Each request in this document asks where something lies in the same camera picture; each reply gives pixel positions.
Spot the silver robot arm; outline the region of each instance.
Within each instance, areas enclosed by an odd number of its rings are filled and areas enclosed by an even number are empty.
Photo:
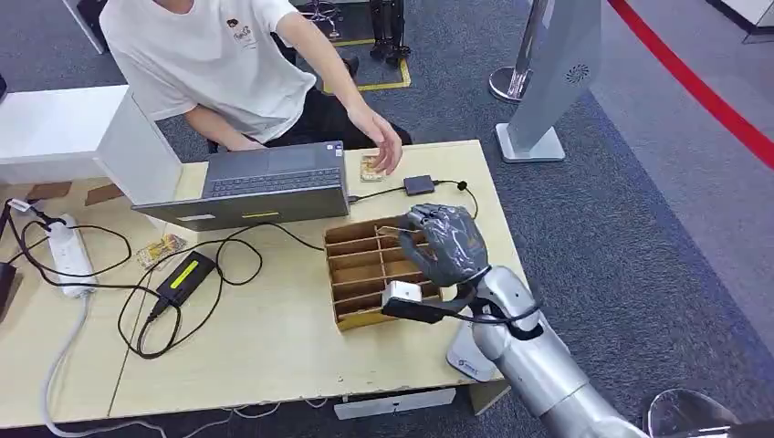
[[[495,303],[505,318],[522,314],[535,299],[510,269],[494,266],[476,296]],[[542,312],[507,324],[473,324],[473,339],[552,436],[579,438],[594,428],[611,436],[644,436],[591,386]],[[613,435],[611,428],[621,428]]]
[[[489,265],[486,244],[465,208],[416,205],[404,225],[424,231],[431,249],[428,253],[418,248],[404,232],[404,252],[438,286],[457,285],[458,294],[442,303],[391,297],[383,313],[434,323],[471,307],[476,345],[551,435],[646,436],[594,390],[518,276],[506,267]]]

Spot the floor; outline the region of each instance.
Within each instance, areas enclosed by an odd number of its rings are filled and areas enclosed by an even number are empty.
[[[741,31],[703,0],[630,3],[721,96],[774,135],[774,99],[765,81],[774,68],[774,45],[741,46]],[[704,391],[745,421],[774,416],[774,378],[767,372],[774,369],[774,322],[766,318],[774,307],[768,293],[774,285],[774,172],[671,78],[607,4],[601,76],[556,125],[567,160],[504,164],[493,128],[513,108],[489,96],[486,77],[515,58],[526,3],[407,7],[413,84],[369,92],[366,99],[416,142],[481,140],[530,284],[602,394],[632,422],[641,420],[643,400],[674,386]],[[122,82],[110,57],[93,53],[64,6],[24,2],[13,8],[0,16],[0,68],[11,90]],[[480,23],[487,23],[486,32]],[[181,157],[204,156],[204,141],[179,119],[161,125]],[[151,421],[182,436],[226,416],[215,410]],[[451,406],[346,422],[336,420],[329,405],[315,411],[290,403],[270,417],[237,419],[227,430],[214,427],[198,436],[224,434],[545,436],[516,397],[476,418],[463,393]],[[157,436],[140,429],[115,435]],[[29,428],[0,436],[48,432]]]

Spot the gray laptop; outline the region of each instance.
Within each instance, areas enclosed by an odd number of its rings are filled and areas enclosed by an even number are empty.
[[[345,216],[343,146],[328,141],[213,154],[201,199],[132,208],[195,231]]]

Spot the cardboard divider box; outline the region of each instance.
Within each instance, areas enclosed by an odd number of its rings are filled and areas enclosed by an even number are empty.
[[[383,226],[398,226],[398,218],[349,224],[325,232],[330,294],[339,330],[394,319],[382,314],[382,291],[393,280],[419,285],[423,300],[441,299],[441,288],[406,258],[398,239],[377,233]],[[427,247],[424,234],[415,233],[413,239],[419,247]]]

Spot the speaker grille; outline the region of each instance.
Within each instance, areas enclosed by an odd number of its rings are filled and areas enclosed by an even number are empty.
[[[589,66],[586,64],[577,64],[572,66],[570,71],[564,74],[564,79],[570,84],[577,84],[587,78],[589,73],[591,73]]]

